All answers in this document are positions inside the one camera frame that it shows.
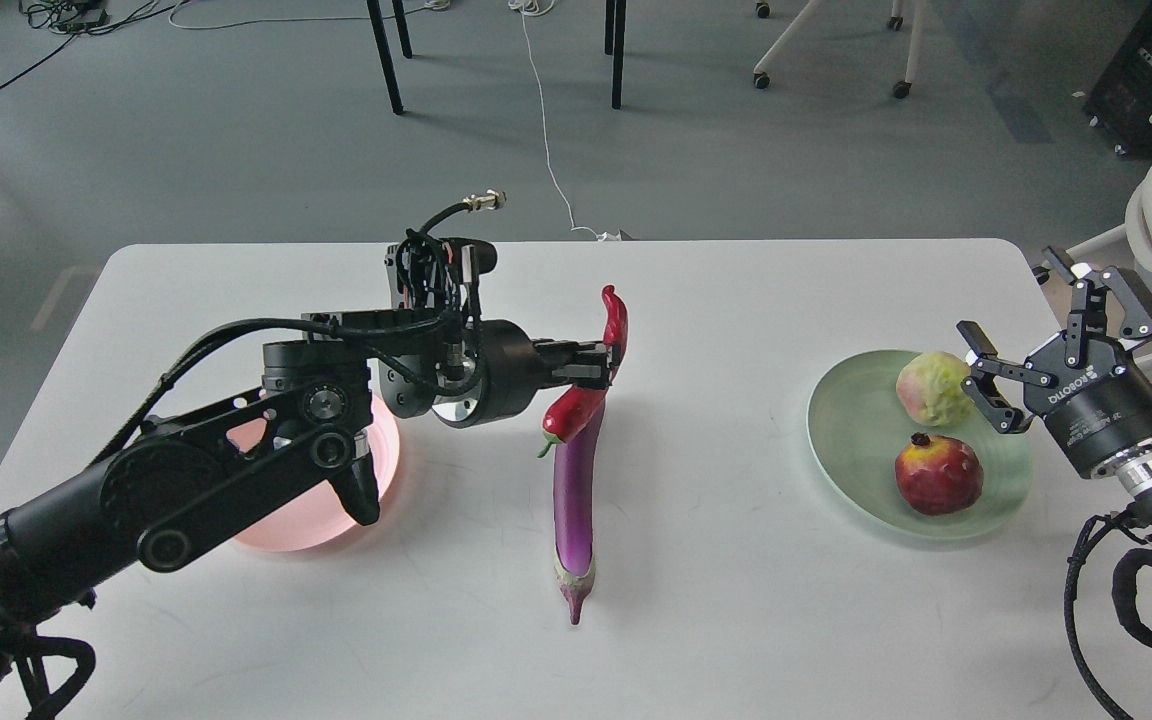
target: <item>connector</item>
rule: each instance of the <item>connector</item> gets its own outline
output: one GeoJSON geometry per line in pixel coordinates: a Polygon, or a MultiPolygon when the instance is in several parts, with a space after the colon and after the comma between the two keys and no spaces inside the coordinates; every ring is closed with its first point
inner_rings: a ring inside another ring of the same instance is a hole
{"type": "Polygon", "coordinates": [[[471,213],[476,210],[500,210],[505,204],[505,191],[488,188],[484,195],[471,195],[462,202],[470,206],[471,213]]]}

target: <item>white cable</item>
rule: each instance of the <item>white cable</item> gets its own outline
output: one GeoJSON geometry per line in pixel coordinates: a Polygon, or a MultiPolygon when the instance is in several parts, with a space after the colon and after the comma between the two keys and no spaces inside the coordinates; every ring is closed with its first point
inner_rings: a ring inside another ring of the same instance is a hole
{"type": "Polygon", "coordinates": [[[554,9],[554,5],[558,5],[558,0],[550,0],[550,5],[545,8],[540,7],[539,0],[508,0],[508,8],[515,10],[517,14],[526,15],[530,18],[539,18],[540,15],[548,13],[554,9]]]}
{"type": "MultiPolygon", "coordinates": [[[[172,23],[172,26],[177,26],[180,29],[228,29],[233,26],[251,26],[252,24],[257,23],[316,23],[316,22],[333,22],[333,20],[371,20],[369,15],[338,15],[338,17],[323,17],[323,18],[252,18],[252,20],[238,20],[238,22],[233,22],[233,23],[223,23],[219,24],[219,26],[183,26],[183,24],[175,22],[175,15],[177,15],[182,6],[194,5],[199,2],[200,0],[177,0],[177,3],[175,3],[174,8],[172,8],[172,12],[168,13],[168,22],[172,23]]],[[[445,10],[449,5],[452,5],[452,0],[430,0],[429,3],[425,3],[420,8],[417,8],[415,10],[407,10],[407,13],[404,14],[410,15],[412,13],[426,9],[445,10]],[[447,3],[447,5],[444,6],[444,8],[431,8],[431,5],[433,3],[447,3]]],[[[384,18],[388,20],[392,17],[393,15],[385,15],[384,18]]]]}
{"type": "Polygon", "coordinates": [[[563,188],[558,185],[558,176],[554,176],[554,164],[550,160],[550,123],[545,120],[545,88],[540,85],[540,70],[536,69],[536,60],[531,55],[531,36],[526,35],[526,14],[518,13],[518,17],[522,18],[522,37],[526,40],[526,61],[531,63],[531,74],[536,76],[536,92],[540,96],[540,134],[545,139],[545,167],[550,168],[550,181],[553,181],[554,190],[558,190],[558,196],[562,197],[563,204],[567,205],[567,220],[571,222],[571,232],[590,232],[594,240],[598,240],[598,233],[594,232],[594,228],[586,228],[585,225],[576,227],[573,205],[567,199],[567,192],[563,192],[563,188]]]}

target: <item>white table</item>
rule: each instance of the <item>white table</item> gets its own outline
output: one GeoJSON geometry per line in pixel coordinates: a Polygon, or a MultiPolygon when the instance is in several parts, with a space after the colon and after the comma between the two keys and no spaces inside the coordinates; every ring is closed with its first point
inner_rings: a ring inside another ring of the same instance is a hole
{"type": "MultiPolygon", "coordinates": [[[[268,555],[227,543],[183,571],[134,566],[41,627],[96,646],[65,719],[256,717],[1097,717],[1064,644],[1064,556],[1120,509],[1041,429],[1020,515],[979,541],[879,526],[829,488],[805,407],[872,348],[964,351],[975,319],[1023,359],[1058,326],[996,240],[499,243],[488,318],[602,333],[616,283],[631,344],[594,492],[598,584],[568,626],[552,571],[541,393],[517,418],[402,423],[376,526],[268,555]]],[[[128,247],[109,260],[0,468],[0,511],[76,473],[200,333],[250,316],[388,305],[384,245],[128,247]]],[[[259,382],[265,333],[159,407],[259,382]]],[[[1152,717],[1152,652],[1112,620],[1106,541],[1079,620],[1102,683],[1152,717]]],[[[1152,583],[1142,583],[1152,623],[1152,583]]],[[[54,683],[68,673],[58,665],[54,683]]],[[[23,717],[13,679],[0,717],[23,717]]]]}

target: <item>table leg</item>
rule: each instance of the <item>table leg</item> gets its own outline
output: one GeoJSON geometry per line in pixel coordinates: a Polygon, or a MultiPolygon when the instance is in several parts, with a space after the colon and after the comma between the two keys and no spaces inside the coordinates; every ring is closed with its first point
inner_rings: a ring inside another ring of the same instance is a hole
{"type": "Polygon", "coordinates": [[[385,37],[385,22],[380,17],[380,0],[367,0],[371,32],[376,36],[376,53],[380,54],[380,70],[385,74],[385,90],[389,91],[389,106],[394,114],[403,114],[403,101],[397,96],[397,77],[394,77],[394,59],[389,55],[389,38],[385,37]]]}
{"type": "Polygon", "coordinates": [[[621,76],[626,71],[626,0],[616,0],[616,38],[612,47],[612,108],[621,109],[621,76]]]}
{"type": "Polygon", "coordinates": [[[397,45],[402,46],[403,58],[412,59],[411,36],[407,35],[407,12],[403,10],[403,0],[394,0],[394,22],[397,22],[397,45]]]}
{"type": "Polygon", "coordinates": [[[612,33],[616,31],[616,0],[607,0],[607,18],[604,20],[602,53],[612,54],[612,33]]]}

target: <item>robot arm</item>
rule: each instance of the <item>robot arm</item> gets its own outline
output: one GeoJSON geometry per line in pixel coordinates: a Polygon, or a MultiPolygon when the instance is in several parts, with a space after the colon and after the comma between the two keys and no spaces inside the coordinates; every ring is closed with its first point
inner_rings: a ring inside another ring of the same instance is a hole
{"type": "Polygon", "coordinates": [[[429,236],[457,211],[494,209],[505,197],[468,197],[391,247],[394,306],[298,320],[247,320],[212,331],[180,357],[145,404],[82,473],[0,515],[0,680],[15,664],[33,711],[54,717],[90,679],[92,649],[41,638],[37,626],[69,602],[91,607],[92,588],[141,561],[184,568],[324,478],[362,525],[380,516],[366,427],[369,362],[399,418],[434,409],[462,429],[521,414],[540,388],[607,387],[602,342],[530,340],[507,320],[483,320],[477,283],[495,265],[488,243],[429,236]],[[291,328],[301,340],[266,343],[262,386],[174,416],[147,415],[189,367],[248,332],[291,328]],[[229,429],[265,419],[240,450],[229,429]],[[77,669],[55,692],[41,659],[77,669]]]}
{"type": "MultiPolygon", "coordinates": [[[[1064,331],[1039,346],[1024,363],[1010,363],[998,357],[978,324],[960,323],[958,333],[972,348],[963,389],[996,432],[1025,432],[1032,419],[1039,418],[1079,477],[1114,475],[1134,499],[1123,514],[1092,518],[1084,526],[1070,555],[1064,607],[1070,647],[1087,687],[1112,715],[1126,717],[1082,660],[1073,629],[1073,601],[1079,566],[1101,537],[1112,529],[1130,533],[1129,528],[1152,525],[1152,384],[1132,357],[1135,348],[1152,340],[1152,295],[1131,270],[1074,265],[1068,253],[1052,249],[1044,256],[1074,290],[1064,331]],[[1119,338],[1108,332],[1108,295],[1124,310],[1119,338]],[[1023,384],[1029,414],[1010,406],[998,392],[995,380],[1000,377],[1023,384]],[[1092,533],[1097,521],[1105,528],[1092,533]]],[[[1119,623],[1152,647],[1152,630],[1142,623],[1135,607],[1137,574],[1146,566],[1152,568],[1152,550],[1126,553],[1114,574],[1112,597],[1119,623]]]]}

